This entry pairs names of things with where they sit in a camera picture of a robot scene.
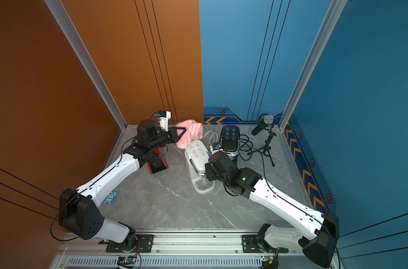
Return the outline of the pink cloth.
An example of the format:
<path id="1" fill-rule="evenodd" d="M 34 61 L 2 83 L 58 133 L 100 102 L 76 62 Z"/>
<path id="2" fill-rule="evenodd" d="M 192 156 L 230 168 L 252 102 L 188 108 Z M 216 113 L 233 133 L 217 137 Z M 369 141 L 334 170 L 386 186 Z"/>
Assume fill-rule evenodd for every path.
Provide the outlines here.
<path id="1" fill-rule="evenodd" d="M 186 128 L 186 132 L 176 143 L 177 148 L 186 149 L 192 141 L 200 140 L 203 138 L 203 124 L 198 123 L 193 119 L 189 119 L 176 124 L 176 127 Z"/>

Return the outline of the white coffee machine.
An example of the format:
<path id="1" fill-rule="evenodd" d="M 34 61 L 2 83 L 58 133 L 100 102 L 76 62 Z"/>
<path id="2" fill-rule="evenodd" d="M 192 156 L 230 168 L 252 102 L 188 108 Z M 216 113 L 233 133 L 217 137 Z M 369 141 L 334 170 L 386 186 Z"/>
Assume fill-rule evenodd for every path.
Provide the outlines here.
<path id="1" fill-rule="evenodd" d="M 215 183 L 206 177 L 206 167 L 210 157 L 201 140 L 192 141 L 185 149 L 186 164 L 192 185 L 197 193 L 206 194 L 215 188 Z"/>

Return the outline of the black coffee machine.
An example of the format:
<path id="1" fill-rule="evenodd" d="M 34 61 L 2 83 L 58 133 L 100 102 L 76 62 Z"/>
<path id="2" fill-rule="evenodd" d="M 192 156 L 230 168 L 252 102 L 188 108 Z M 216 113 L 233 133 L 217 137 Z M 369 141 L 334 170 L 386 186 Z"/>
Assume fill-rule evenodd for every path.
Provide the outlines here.
<path id="1" fill-rule="evenodd" d="M 240 147 L 239 127 L 235 125 L 225 125 L 221 130 L 220 137 L 221 149 L 234 164 L 237 164 Z"/>

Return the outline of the red coffee machine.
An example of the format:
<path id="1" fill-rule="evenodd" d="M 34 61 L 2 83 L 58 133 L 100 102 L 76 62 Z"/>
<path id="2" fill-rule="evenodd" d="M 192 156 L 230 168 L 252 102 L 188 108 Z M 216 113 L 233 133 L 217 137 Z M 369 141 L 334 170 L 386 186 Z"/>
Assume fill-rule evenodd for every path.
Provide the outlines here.
<path id="1" fill-rule="evenodd" d="M 153 156 L 147 162 L 147 166 L 150 174 L 155 174 L 169 168 L 160 149 L 154 151 Z"/>

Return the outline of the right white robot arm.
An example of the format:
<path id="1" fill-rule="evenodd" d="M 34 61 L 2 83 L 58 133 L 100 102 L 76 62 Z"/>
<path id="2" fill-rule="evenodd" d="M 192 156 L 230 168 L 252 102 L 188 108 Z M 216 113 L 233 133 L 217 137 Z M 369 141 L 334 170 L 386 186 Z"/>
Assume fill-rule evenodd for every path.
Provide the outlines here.
<path id="1" fill-rule="evenodd" d="M 330 268 L 333 257 L 339 256 L 339 217 L 334 212 L 322 213 L 301 204 L 256 171 L 238 168 L 222 151 L 209 157 L 206 170 L 210 178 L 219 180 L 230 194 L 263 205 L 292 225 L 291 229 L 282 229 L 263 224 L 256 235 L 260 251 L 279 254 L 281 249 L 299 247 L 305 257 L 323 268 Z"/>

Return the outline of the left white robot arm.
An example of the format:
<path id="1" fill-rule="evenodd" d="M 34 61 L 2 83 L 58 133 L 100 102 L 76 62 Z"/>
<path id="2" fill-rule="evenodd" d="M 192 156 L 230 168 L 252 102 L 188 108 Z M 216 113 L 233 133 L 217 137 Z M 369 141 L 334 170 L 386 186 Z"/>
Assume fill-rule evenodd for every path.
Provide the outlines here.
<path id="1" fill-rule="evenodd" d="M 177 143 L 186 133 L 185 127 L 163 127 L 147 119 L 137 127 L 137 135 L 121 151 L 117 160 L 95 178 L 77 189 L 65 189 L 59 198 L 56 216 L 59 226 L 83 240 L 102 239 L 132 251 L 137 246 L 134 228 L 105 218 L 99 206 L 109 193 L 129 175 L 156 156 L 157 150 Z"/>

